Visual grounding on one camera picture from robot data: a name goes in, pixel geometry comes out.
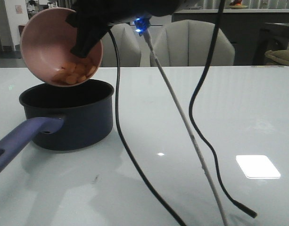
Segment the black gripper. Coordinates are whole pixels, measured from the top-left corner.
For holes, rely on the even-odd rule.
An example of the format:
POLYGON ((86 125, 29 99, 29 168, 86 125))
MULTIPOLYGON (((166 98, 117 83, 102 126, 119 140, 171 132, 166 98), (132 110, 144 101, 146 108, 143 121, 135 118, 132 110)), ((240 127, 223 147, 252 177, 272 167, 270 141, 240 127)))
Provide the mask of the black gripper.
POLYGON ((77 29, 70 53, 86 58, 91 49, 119 22, 137 17, 168 16, 194 6, 196 0, 77 0, 66 22, 77 29))

